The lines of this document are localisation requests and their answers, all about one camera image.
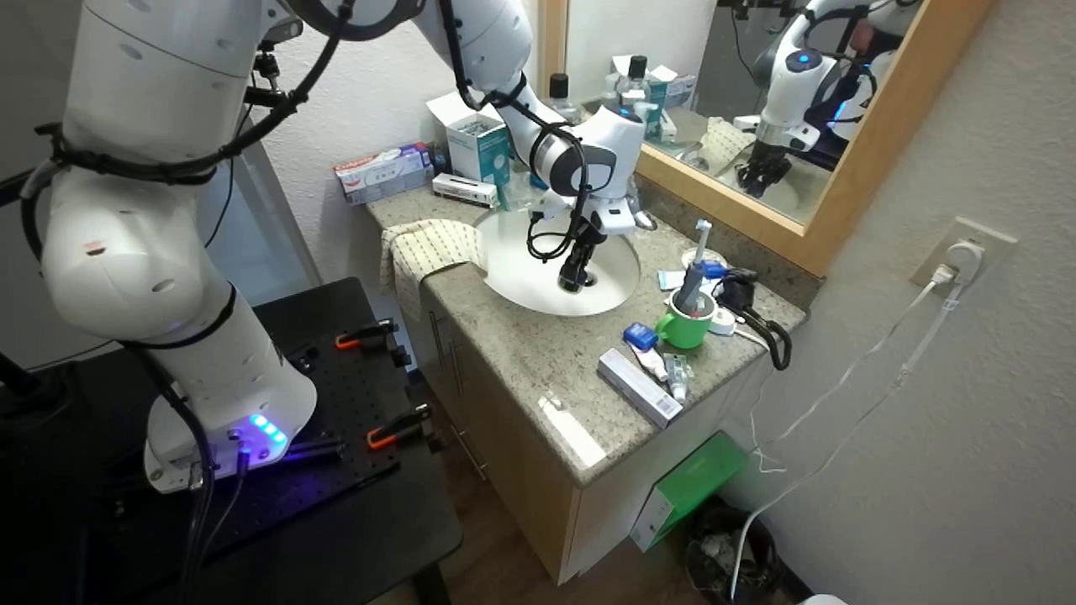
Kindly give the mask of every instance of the bottle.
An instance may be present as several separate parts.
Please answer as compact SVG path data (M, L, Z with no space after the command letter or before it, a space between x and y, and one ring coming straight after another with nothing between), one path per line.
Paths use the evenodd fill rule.
M663 142L663 122L665 122L665 96L668 96L668 83L677 80L677 72L668 68L653 68L647 74L647 142Z
M567 126L574 126L574 112L567 102L567 74L548 76L548 107L559 112Z
M627 117L647 122L649 102L647 102L647 53L632 53L630 80L618 93L618 107Z

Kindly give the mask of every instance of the granite countertop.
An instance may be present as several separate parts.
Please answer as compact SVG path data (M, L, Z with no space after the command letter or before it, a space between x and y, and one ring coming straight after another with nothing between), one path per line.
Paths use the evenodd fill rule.
M485 207L443 201L423 189L374 201L365 207L381 230L420 220L456 220L476 226L485 214ZM462 333L473 343L473 350L486 361L528 421L545 434L553 452L581 485L596 482L605 466L632 453L659 431L597 375L597 355L612 345L621 345L618 337L630 324L653 325L663 315L665 296L653 286L657 271L677 269L684 250L690 250L690 240L659 226L657 231L632 231L632 247L642 262L635 294L618 308L585 318L521 308L486 290L476 266L446 269L428 278L428 294L446 308L446 315L462 325ZM755 308L788 329L802 324L802 312L772 296L765 286L755 290ZM707 341L699 352L686 355L697 372L690 383L690 407L755 355L764 355L764 350L746 341Z

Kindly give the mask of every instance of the mirror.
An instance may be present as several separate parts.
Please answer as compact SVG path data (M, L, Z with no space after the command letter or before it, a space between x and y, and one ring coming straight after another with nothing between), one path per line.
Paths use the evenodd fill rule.
M677 201L825 275L882 189L884 170L901 157L932 102L941 93L992 5L995 0L922 0L852 146L830 167L790 157L788 177L764 194L746 194L735 180L751 147L720 154L733 154L733 163L714 170L699 142L707 136L717 142L714 147L731 142L731 126L709 114L755 114L764 86L753 86L746 74L753 68L751 53L783 33L788 18L779 18L779 8L751 8L746 20L735 20L735 10L717 0L539 0L539 76L548 80L548 74L564 72L572 76L572 96L588 102L602 96L612 53L647 53L653 63L699 74L693 107L707 114L671 107L677 137L647 146L640 175ZM825 29L816 42L810 37L810 45L839 45L839 33L845 23Z

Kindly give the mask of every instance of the white box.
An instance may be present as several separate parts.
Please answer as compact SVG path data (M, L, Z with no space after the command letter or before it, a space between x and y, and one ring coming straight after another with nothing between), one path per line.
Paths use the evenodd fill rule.
M446 163L449 170L473 177L473 180L512 180L512 136L496 112L471 112L462 93L443 93L428 102L430 114L446 131Z
M365 205L406 189L423 189L435 177L435 163L423 142L349 157L333 167L349 205Z

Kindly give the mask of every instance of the cup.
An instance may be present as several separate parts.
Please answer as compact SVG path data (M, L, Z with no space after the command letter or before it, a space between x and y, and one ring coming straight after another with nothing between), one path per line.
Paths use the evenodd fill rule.
M665 315L659 318L657 333L659 333L663 345L693 352L707 343L709 324L714 324L714 298L709 298L709 308L699 315L686 315L668 298Z

